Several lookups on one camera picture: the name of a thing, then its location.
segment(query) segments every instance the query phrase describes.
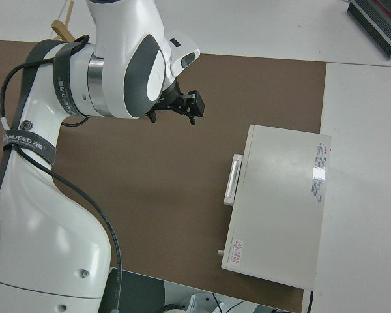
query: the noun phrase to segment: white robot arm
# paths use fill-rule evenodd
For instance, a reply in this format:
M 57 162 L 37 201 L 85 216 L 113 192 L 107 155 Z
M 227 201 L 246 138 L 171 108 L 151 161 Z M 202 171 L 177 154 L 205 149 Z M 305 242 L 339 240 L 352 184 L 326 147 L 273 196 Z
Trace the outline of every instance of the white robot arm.
M 97 44 L 88 44 L 87 37 L 39 43 L 29 64 L 20 67 L 26 69 L 11 127 L 1 108 L 0 313 L 91 313 L 100 306 L 109 239 L 99 221 L 63 195 L 50 176 L 64 119 L 147 115 L 154 123 L 156 110 L 173 110 L 194 124 L 203 116 L 198 92 L 182 94 L 176 80 L 199 49 L 185 35 L 165 36 L 153 0 L 88 0 L 88 5 Z

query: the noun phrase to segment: white box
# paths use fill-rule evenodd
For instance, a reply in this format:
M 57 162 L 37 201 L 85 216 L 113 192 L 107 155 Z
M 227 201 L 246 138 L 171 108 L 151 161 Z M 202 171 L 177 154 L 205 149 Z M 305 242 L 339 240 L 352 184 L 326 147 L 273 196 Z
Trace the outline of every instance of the white box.
M 222 268 L 313 289 L 330 141 L 250 125 Z

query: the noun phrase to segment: black cable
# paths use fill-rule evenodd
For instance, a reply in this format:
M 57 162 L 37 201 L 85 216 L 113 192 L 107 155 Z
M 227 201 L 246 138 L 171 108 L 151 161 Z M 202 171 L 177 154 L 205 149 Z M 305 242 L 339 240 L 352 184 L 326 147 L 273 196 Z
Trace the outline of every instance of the black cable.
M 214 293 L 213 293 L 213 298 L 214 298 L 214 300 L 216 300 L 217 307 L 219 308 L 220 313 L 223 313 L 222 308 L 220 308 L 219 301 L 217 301 L 216 295 Z
M 71 188 L 73 191 L 77 192 L 81 197 L 83 197 L 85 200 L 87 200 L 88 203 L 93 206 L 97 213 L 103 218 L 104 222 L 106 223 L 107 227 L 109 228 L 111 237 L 113 238 L 113 243 L 115 245 L 116 249 L 116 256 L 117 256 L 117 289 L 116 289 L 116 309 L 119 309 L 119 302 L 120 302 L 120 289 L 122 285 L 122 256 L 120 254 L 120 247 L 119 247 L 119 241 L 117 239 L 115 230 L 113 228 L 113 224 L 110 222 L 110 219 L 108 216 L 101 210 L 101 208 L 98 206 L 98 204 L 84 191 L 82 191 L 80 188 L 78 188 L 76 185 L 71 183 L 70 181 L 67 181 L 64 177 L 58 175 L 54 171 L 51 171 L 47 169 L 45 166 L 42 164 L 38 163 L 37 161 L 33 160 L 29 155 L 27 155 L 25 152 L 22 151 L 22 149 L 18 146 L 13 146 L 13 149 L 26 161 L 28 161 L 30 164 L 33 166 L 37 167 L 41 171 L 47 173 L 48 175 L 52 176 L 56 180 L 60 181 L 62 184 L 68 186 Z
M 44 60 L 41 60 L 41 61 L 23 63 L 23 64 L 20 64 L 20 65 L 16 66 L 15 68 L 13 68 L 7 74 L 3 84 L 1 86 L 1 91 L 0 91 L 0 117 L 6 117 L 6 113 L 5 113 L 5 94 L 6 94 L 7 85 L 10 82 L 10 80 L 12 79 L 13 75 L 15 75 L 15 73 L 19 72 L 23 68 L 38 67 L 40 65 L 49 64 L 49 63 L 52 63 L 52 62 L 53 62 L 53 58 L 44 59 Z
M 314 292 L 310 292 L 310 300 L 308 301 L 308 309 L 307 309 L 307 313 L 311 313 L 311 307 L 313 306 L 313 295 L 314 295 Z
M 234 306 L 232 306 L 229 310 L 226 311 L 226 313 L 229 313 L 230 310 L 232 310 L 233 308 L 235 308 L 236 306 L 240 305 L 241 303 L 243 303 L 244 301 L 242 300 L 241 302 L 235 304 Z
M 84 118 L 82 121 L 80 121 L 78 123 L 70 124 L 70 123 L 62 122 L 61 125 L 67 126 L 67 127 L 77 127 L 77 126 L 81 126 L 82 124 L 87 122 L 89 119 L 90 119 L 90 117 L 87 116 L 86 118 Z
M 76 46 L 76 47 L 74 47 L 72 49 L 72 55 L 74 55 L 75 53 L 79 52 L 82 48 L 84 48 L 84 46 L 88 43 L 89 39 L 90 39 L 89 35 L 83 35 L 83 36 L 77 38 L 75 41 L 76 42 L 81 42 L 81 44 L 79 44 L 78 46 Z M 6 117 L 6 113 L 5 113 L 5 94 L 6 94 L 6 89 L 7 89 L 8 83 L 10 82 L 12 77 L 15 75 L 15 73 L 19 72 L 23 68 L 39 67 L 40 65 L 50 64 L 50 63 L 53 63 L 53 57 L 51 57 L 49 59 L 43 59 L 43 60 L 40 60 L 40 61 L 27 62 L 27 63 L 20 64 L 20 65 L 16 66 L 15 68 L 13 68 L 7 74 L 3 84 L 1 86 L 1 91 L 0 91 L 0 117 Z

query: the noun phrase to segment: warning label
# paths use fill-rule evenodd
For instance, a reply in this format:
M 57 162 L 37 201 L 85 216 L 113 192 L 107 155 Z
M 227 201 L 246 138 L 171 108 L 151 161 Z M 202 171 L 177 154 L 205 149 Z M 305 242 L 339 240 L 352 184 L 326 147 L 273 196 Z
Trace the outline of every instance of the warning label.
M 233 245 L 232 245 L 232 251 L 231 251 L 231 259 L 230 259 L 230 265 L 240 265 L 240 261 L 242 259 L 242 252 L 243 252 L 243 246 L 244 242 L 241 240 L 233 240 Z
M 314 160 L 313 182 L 311 183 L 311 200 L 321 203 L 324 198 L 324 183 L 326 179 L 327 145 L 320 143 L 316 147 Z

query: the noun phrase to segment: white table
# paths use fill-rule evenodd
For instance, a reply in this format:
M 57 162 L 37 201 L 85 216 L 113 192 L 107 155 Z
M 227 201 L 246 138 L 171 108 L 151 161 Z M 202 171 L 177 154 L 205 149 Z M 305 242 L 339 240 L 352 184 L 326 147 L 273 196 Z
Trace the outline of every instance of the white table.
M 66 0 L 0 0 L 0 40 L 40 41 Z M 342 0 L 156 0 L 166 31 L 190 36 L 201 53 L 391 66 Z M 65 19 L 65 7 L 60 20 Z M 85 0 L 69 29 L 96 32 Z
M 332 152 L 312 312 L 391 312 L 391 68 L 328 64 L 321 133 Z

